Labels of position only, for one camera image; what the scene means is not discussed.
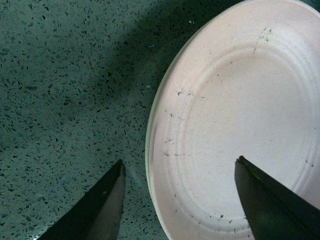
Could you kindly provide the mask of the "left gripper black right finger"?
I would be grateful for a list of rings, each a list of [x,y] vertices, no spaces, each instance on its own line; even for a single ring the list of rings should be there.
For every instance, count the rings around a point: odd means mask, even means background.
[[[320,211],[240,156],[234,180],[256,240],[318,240]]]

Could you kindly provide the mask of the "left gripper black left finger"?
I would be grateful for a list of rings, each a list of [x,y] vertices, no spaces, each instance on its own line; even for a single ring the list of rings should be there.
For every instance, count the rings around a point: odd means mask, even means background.
[[[117,161],[40,240],[116,240],[123,213],[126,168]]]

